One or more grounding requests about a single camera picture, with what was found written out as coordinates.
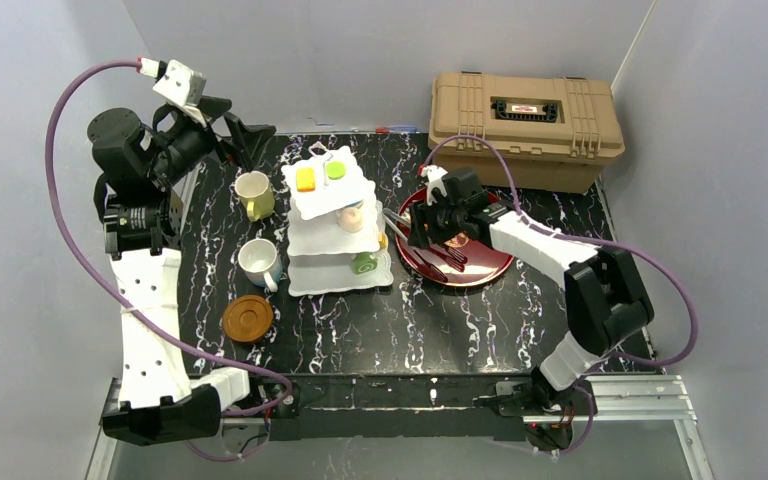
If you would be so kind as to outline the silver metal tongs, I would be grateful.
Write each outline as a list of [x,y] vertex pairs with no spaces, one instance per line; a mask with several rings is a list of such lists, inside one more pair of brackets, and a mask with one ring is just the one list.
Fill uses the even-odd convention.
[[411,245],[409,240],[409,227],[411,223],[402,215],[389,209],[383,209],[384,222],[394,232],[396,237],[405,245],[410,254],[405,254],[406,258],[411,258],[419,267],[420,272],[427,273],[428,276],[441,284],[452,285],[453,282],[449,276],[437,265],[426,258],[425,254],[431,254],[443,263],[455,274],[466,272],[467,257],[460,251],[448,246],[428,245],[427,247],[418,247]]

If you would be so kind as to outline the orange rectangular biscuit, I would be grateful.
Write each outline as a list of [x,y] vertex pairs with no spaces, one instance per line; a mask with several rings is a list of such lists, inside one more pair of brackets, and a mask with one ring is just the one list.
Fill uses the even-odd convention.
[[302,167],[295,171],[296,190],[309,193],[316,190],[316,174],[312,167]]

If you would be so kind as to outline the green round cookie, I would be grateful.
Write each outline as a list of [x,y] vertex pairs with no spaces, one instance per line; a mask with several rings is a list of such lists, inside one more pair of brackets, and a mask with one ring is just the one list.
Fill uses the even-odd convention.
[[328,181],[342,179],[347,173],[346,165],[341,161],[328,161],[324,164],[325,176]]

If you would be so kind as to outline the beige round macaron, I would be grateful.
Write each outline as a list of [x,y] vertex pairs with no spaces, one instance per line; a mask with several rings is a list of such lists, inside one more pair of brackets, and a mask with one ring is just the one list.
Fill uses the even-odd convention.
[[354,234],[360,232],[365,223],[361,207],[345,207],[337,212],[338,226],[345,232]]

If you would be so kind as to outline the green swirl roll cake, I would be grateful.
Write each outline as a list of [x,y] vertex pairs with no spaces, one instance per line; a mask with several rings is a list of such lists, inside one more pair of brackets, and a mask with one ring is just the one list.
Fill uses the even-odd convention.
[[378,268],[378,259],[374,253],[361,252],[355,254],[351,261],[351,270],[355,275],[373,272]]

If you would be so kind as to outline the white three-tier cake stand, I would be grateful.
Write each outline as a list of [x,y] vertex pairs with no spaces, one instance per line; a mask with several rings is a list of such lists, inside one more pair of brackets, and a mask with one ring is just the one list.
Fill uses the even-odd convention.
[[[378,233],[385,232],[385,227],[376,182],[366,176],[348,146],[330,149],[317,142],[309,148],[309,153],[309,158],[281,168],[290,193],[288,293],[302,297],[391,286],[394,281],[391,256],[388,248],[379,249],[377,241]],[[324,170],[328,161],[343,162],[346,175],[340,180],[328,181]],[[295,171],[302,167],[315,170],[313,192],[296,190]],[[361,207],[365,217],[363,229],[354,234],[343,231],[337,223],[337,212],[350,206]],[[361,252],[374,253],[378,268],[355,275],[351,261]]]

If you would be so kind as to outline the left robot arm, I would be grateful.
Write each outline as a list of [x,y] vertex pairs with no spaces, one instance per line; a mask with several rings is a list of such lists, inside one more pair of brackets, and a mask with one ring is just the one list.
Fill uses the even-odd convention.
[[150,125],[127,108],[98,114],[87,127],[102,174],[94,202],[104,248],[116,277],[123,372],[116,397],[101,416],[104,433],[138,446],[215,435],[222,414],[249,393],[246,371],[224,367],[193,380],[180,348],[177,301],[183,203],[174,185],[210,155],[249,167],[276,129],[222,116],[229,133],[199,123],[172,106]]

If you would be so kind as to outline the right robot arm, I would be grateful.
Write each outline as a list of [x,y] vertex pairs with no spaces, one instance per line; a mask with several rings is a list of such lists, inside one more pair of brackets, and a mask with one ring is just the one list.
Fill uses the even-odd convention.
[[537,268],[565,295],[568,331],[532,371],[547,398],[570,390],[618,344],[647,326],[654,309],[631,254],[565,240],[513,206],[492,200],[471,168],[419,171],[426,197],[408,207],[408,242],[441,245],[459,234]]

